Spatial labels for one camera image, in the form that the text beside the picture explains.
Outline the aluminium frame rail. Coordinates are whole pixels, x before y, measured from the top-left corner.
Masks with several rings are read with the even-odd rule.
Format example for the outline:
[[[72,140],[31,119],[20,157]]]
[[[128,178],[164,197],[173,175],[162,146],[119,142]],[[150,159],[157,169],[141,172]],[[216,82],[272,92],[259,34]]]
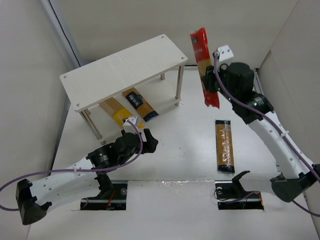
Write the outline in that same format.
[[[254,79],[253,79],[253,89],[255,92],[264,95],[264,91],[260,82],[260,78],[258,75],[258,71],[256,68],[253,69],[254,72]]]

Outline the red spaghetti bag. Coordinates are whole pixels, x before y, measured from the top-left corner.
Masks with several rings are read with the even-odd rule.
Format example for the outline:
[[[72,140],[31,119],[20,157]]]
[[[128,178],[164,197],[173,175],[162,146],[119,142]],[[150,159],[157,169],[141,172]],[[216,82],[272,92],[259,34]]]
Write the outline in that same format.
[[[210,86],[215,87],[214,83],[206,80],[207,67],[213,68],[211,54],[208,48],[208,38],[204,27],[190,34],[191,44],[195,56],[195,61],[200,77],[201,88],[204,96],[204,104],[207,107],[220,108],[220,100],[218,93],[213,90],[209,91]]]

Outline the dark-ended spaghetti bag with barcode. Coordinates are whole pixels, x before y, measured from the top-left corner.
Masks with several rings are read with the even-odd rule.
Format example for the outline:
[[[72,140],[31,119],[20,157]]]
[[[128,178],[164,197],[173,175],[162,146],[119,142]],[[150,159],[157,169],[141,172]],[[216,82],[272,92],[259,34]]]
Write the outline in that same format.
[[[230,120],[215,121],[215,141],[217,170],[222,173],[234,174],[235,162]]]

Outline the blue-label spaghetti bag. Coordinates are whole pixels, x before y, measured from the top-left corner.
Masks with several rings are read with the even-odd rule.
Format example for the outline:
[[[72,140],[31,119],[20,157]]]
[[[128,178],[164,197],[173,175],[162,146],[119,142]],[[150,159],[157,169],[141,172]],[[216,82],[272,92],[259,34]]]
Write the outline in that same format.
[[[159,115],[135,87],[122,92],[122,95],[145,122]]]

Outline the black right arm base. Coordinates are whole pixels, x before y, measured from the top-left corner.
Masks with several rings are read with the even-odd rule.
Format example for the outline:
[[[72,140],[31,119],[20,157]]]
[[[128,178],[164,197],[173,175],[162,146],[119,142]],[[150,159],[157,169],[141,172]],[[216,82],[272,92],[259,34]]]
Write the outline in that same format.
[[[259,191],[246,191],[240,179],[250,171],[237,174],[232,180],[215,181],[214,198],[219,210],[264,210],[262,195]]]

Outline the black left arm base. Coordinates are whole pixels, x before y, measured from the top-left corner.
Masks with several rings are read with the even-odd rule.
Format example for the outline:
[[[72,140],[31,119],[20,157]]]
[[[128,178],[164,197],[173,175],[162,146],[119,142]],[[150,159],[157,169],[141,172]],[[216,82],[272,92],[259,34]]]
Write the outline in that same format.
[[[127,208],[127,181],[113,181],[113,191],[106,196],[83,198],[80,201],[81,211],[125,211]]]

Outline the white two-tier shelf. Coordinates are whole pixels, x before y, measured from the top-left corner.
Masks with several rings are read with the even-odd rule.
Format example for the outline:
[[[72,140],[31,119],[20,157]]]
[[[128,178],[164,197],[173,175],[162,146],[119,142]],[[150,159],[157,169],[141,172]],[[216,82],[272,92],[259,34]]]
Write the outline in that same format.
[[[161,34],[64,73],[60,80],[71,107],[103,144],[118,126],[103,116],[99,103],[114,97],[130,108],[122,92],[135,87],[163,114],[181,101],[187,61],[188,57],[170,38]]]

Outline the yellow-ended spaghetti bag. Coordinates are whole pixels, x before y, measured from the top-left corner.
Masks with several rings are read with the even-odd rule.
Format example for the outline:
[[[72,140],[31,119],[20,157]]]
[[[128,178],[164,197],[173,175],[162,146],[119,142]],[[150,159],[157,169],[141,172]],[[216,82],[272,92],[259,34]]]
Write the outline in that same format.
[[[99,103],[99,106],[123,129],[131,132],[132,127],[126,123],[125,119],[134,118],[131,122],[135,124],[138,129],[142,129],[145,125],[139,120],[136,115],[133,115],[114,97],[108,98]]]

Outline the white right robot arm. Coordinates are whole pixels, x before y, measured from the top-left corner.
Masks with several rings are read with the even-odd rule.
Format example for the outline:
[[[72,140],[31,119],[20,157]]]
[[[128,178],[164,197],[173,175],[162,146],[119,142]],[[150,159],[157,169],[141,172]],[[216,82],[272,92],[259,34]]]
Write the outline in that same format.
[[[320,179],[320,166],[302,154],[281,125],[270,101],[253,90],[255,73],[242,62],[222,64],[215,70],[221,94],[230,100],[233,111],[266,145],[279,165],[280,174],[271,179],[244,178],[245,170],[232,179],[240,197],[265,192],[291,203]]]

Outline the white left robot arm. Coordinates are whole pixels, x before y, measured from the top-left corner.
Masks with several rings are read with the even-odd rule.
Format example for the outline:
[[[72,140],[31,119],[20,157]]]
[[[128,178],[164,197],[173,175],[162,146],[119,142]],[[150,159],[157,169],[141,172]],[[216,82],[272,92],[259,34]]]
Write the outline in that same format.
[[[119,133],[117,137],[128,138],[130,145],[154,140],[156,147],[150,153],[137,150],[126,163],[107,168],[98,168],[89,160],[94,147],[70,148],[71,165],[33,181],[31,193],[52,212],[74,201],[98,197],[103,187],[109,197],[112,182],[211,180],[216,171],[215,118],[203,103],[195,69],[188,68],[183,76],[181,102],[164,108],[144,129],[130,126],[127,135]]]

